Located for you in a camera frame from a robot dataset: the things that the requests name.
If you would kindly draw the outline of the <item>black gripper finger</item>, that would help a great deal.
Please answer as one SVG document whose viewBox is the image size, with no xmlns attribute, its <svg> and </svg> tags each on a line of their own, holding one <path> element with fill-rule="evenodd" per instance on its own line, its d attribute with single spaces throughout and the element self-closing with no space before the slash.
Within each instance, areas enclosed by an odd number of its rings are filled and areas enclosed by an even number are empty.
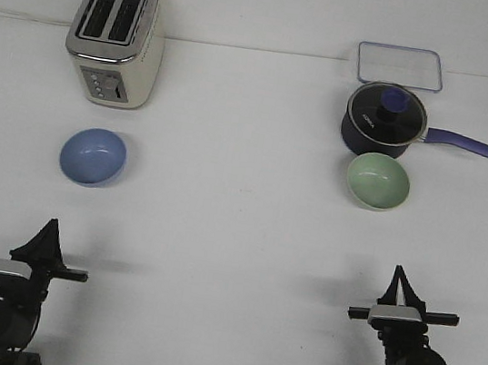
<svg viewBox="0 0 488 365">
<path fill-rule="evenodd" d="M 377 304 L 379 305 L 396 305 L 397 304 L 397 292 L 399 286 L 399 280 L 401 279 L 401 274 L 403 273 L 403 267 L 401 264 L 397 265 L 394 269 L 394 274 L 391 279 L 390 285 L 388 285 L 383 296 L 377 299 Z"/>
<path fill-rule="evenodd" d="M 11 258 L 31 263 L 51 263 L 54 260 L 58 224 L 57 219 L 51 219 L 35 237 L 9 251 Z"/>
<path fill-rule="evenodd" d="M 49 267 L 66 270 L 67 266 L 64 264 L 59 236 L 60 234 L 58 228 L 54 229 L 54 236 L 51 241 L 52 248 L 49 260 Z"/>
<path fill-rule="evenodd" d="M 417 311 L 421 313 L 425 313 L 426 304 L 422 301 L 422 299 L 420 299 L 415 294 L 415 291 L 413 290 L 404 269 L 400 268 L 399 270 L 400 273 L 398 274 L 399 275 L 398 281 L 400 282 L 401 289 L 402 289 L 403 304 L 410 308 L 415 308 Z"/>
</svg>

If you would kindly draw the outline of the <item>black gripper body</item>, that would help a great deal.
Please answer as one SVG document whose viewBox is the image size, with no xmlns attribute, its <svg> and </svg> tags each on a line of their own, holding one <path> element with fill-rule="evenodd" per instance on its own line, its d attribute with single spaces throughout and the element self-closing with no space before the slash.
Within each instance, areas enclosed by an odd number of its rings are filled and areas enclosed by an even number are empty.
<svg viewBox="0 0 488 365">
<path fill-rule="evenodd" d="M 367 308 L 367 307 L 350 306 L 348 308 L 348 313 L 347 313 L 348 317 L 350 319 L 354 319 L 354 320 L 360 320 L 360 321 L 365 320 L 367 323 L 369 311 L 372 307 Z M 408 334 L 423 336 L 428 331 L 429 325 L 439 325 L 439 326 L 445 325 L 445 326 L 454 327 L 454 326 L 459 325 L 459 321 L 460 321 L 459 316 L 456 314 L 440 313 L 440 312 L 434 312 L 434 311 L 421 313 L 421 317 L 422 317 L 423 322 L 402 323 L 402 322 L 392 321 L 392 322 L 387 322 L 381 328 L 374 329 L 374 330 L 377 330 L 379 332 L 382 332 L 382 331 L 386 332 L 387 329 L 390 329 L 393 332 L 395 332 L 396 334 L 408 333 Z"/>
<path fill-rule="evenodd" d="M 47 268 L 45 266 L 29 265 L 32 276 L 28 281 L 10 281 L 0 285 L 0 297 L 18 301 L 41 303 L 47 297 L 48 286 L 53 279 L 68 281 L 88 281 L 88 272 L 69 269 Z"/>
</svg>

